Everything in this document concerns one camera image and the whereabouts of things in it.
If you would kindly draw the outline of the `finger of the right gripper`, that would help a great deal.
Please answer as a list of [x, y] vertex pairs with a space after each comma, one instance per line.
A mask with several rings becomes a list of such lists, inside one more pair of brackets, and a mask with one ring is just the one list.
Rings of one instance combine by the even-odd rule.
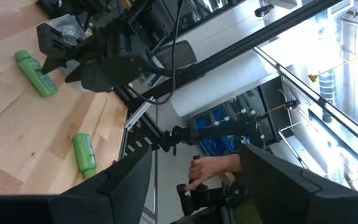
[[110, 93], [114, 89], [101, 67], [91, 62], [82, 65], [70, 60], [63, 69], [63, 76], [65, 83], [82, 92]]
[[76, 59], [76, 47], [67, 44], [62, 32], [52, 26], [46, 23], [37, 26], [37, 38], [40, 51], [47, 56], [42, 66], [44, 75], [58, 67], [66, 67], [67, 61]]

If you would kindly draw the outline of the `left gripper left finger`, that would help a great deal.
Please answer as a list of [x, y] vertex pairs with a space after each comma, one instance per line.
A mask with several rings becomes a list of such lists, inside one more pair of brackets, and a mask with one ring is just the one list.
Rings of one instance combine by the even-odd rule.
[[152, 150], [139, 149], [49, 201], [53, 224], [139, 224]]

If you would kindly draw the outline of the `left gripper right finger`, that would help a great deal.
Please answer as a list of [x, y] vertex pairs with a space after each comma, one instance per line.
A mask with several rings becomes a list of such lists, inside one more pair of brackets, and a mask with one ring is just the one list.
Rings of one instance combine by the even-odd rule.
[[358, 224], [358, 191], [250, 144], [239, 154], [264, 224]]

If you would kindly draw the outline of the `green travel bottle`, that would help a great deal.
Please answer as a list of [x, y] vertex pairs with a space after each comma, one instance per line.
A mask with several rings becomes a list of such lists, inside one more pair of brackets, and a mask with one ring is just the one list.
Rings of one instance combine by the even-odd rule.
[[97, 163], [89, 134], [78, 133], [73, 138], [76, 160], [83, 178], [89, 179], [96, 174]]
[[14, 54], [17, 65], [40, 96], [48, 98], [58, 92], [58, 88], [48, 75], [42, 73], [42, 67], [26, 50]]

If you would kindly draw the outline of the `person's hand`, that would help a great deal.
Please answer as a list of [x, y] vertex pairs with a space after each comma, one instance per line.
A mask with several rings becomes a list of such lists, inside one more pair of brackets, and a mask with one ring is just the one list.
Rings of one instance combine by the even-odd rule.
[[240, 172], [242, 170], [239, 154], [219, 157], [201, 157], [191, 162], [188, 177], [191, 183], [185, 186], [185, 191], [191, 191], [210, 178], [225, 172]]

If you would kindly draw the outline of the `white building pillar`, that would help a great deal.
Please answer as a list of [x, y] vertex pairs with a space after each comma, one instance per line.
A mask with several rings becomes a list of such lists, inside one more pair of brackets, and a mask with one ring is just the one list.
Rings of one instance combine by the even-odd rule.
[[250, 50], [177, 90], [170, 103], [177, 115], [184, 117], [275, 77], [274, 68]]

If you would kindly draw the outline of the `long ceiling light strip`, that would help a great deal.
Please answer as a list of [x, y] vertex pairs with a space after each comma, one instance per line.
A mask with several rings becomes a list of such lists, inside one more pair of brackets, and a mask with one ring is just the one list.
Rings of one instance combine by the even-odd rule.
[[348, 115], [338, 110], [332, 103], [323, 98], [319, 93], [314, 91], [310, 86], [303, 83], [298, 77], [292, 72], [283, 67], [280, 63], [274, 60], [271, 56], [266, 54], [259, 47], [254, 48], [259, 56], [266, 60], [276, 71], [290, 81], [291, 84], [295, 85], [302, 93], [304, 93], [309, 99], [314, 101], [320, 108], [324, 109], [329, 115], [336, 119], [342, 126], [349, 130], [356, 138], [358, 138], [358, 124], [353, 121]]

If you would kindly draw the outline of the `blue storage bins shelf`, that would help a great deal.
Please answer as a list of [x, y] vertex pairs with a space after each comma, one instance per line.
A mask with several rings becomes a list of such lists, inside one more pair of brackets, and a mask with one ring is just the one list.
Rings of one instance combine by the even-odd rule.
[[195, 129], [215, 126], [229, 126], [235, 129], [200, 140], [199, 144], [208, 156], [223, 156], [236, 152], [242, 143], [265, 147], [264, 135], [256, 118], [249, 113], [246, 106], [241, 106], [236, 101], [223, 103], [195, 116], [191, 119], [190, 126]]

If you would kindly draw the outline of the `slanted silver spiral duct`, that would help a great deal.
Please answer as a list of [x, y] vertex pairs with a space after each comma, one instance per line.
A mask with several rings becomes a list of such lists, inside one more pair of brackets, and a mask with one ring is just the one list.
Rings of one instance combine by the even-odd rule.
[[332, 105], [337, 106], [338, 96], [335, 70], [330, 70], [319, 76], [319, 90], [323, 98]]

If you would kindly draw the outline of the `black aluminium table frame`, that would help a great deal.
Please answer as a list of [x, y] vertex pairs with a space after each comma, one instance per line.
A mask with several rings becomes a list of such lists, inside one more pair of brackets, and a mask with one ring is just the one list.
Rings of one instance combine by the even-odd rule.
[[[224, 65], [225, 63], [239, 57], [240, 55], [252, 50], [254, 47], [258, 47], [260, 44], [268, 41], [272, 37], [285, 32], [292, 27], [297, 26], [301, 22], [310, 19], [311, 17], [317, 15], [321, 11], [339, 3], [342, 0], [314, 0], [311, 3], [302, 6], [295, 11], [287, 14], [281, 19], [261, 28], [252, 34], [244, 37], [243, 39], [235, 42], [234, 44], [226, 47], [223, 50], [220, 50], [218, 53], [213, 54], [212, 56], [204, 59], [201, 62], [198, 62], [195, 65], [192, 65], [188, 68], [176, 70], [175, 75], [175, 90], [188, 85], [189, 83], [201, 78], [206, 73]], [[170, 80], [167, 80], [151, 90], [146, 91], [141, 94], [141, 96], [158, 96], [161, 97], [170, 93], [172, 91], [172, 84]], [[116, 85], [114, 86], [114, 93], [119, 97], [119, 99], [127, 106], [128, 113], [134, 115], [137, 109], [142, 107], [142, 103], [147, 103], [146, 101], [141, 101], [140, 97], [134, 97], [127, 86]], [[135, 140], [144, 140], [144, 137], [149, 137], [151, 144], [148, 146], [140, 147], [140, 149], [145, 148], [153, 150], [159, 150], [161, 148], [160, 140], [162, 138], [163, 132], [151, 119], [151, 117], [144, 113], [140, 118], [140, 123], [142, 125], [141, 136]]]

